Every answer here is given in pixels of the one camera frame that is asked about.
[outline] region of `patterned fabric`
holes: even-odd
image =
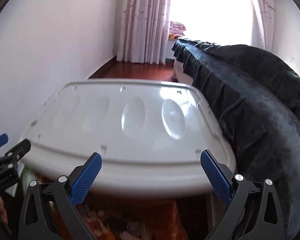
[[[252,0],[258,20],[259,48],[271,52],[274,38],[274,0]]]
[[[182,36],[185,36],[183,32],[187,29],[182,23],[178,22],[170,22],[170,30],[169,30],[169,39],[177,39]]]
[[[165,63],[170,0],[124,0],[118,61]]]

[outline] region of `curtain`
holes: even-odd
[[[165,63],[170,0],[124,0],[118,61]]]
[[[234,8],[228,9],[231,12],[232,17],[232,28],[228,34],[232,36],[232,41],[229,45],[246,44],[251,45],[252,43],[252,28],[253,28],[253,2],[252,0],[236,0],[236,2],[228,1],[228,6],[231,5]]]
[[[252,1],[258,26],[258,47],[271,52],[274,38],[274,0]]]

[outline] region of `human hand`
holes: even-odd
[[[7,211],[4,208],[4,203],[1,197],[0,197],[0,218],[4,224],[8,224]]]

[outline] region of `bed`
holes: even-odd
[[[270,178],[285,238],[300,230],[300,77],[270,52],[179,39],[174,77],[201,90],[247,179]]]

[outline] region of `white wall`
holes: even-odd
[[[116,0],[10,0],[0,14],[0,135],[17,143],[48,97],[113,56]]]
[[[300,60],[300,10],[292,0],[275,1],[272,52],[283,61]]]

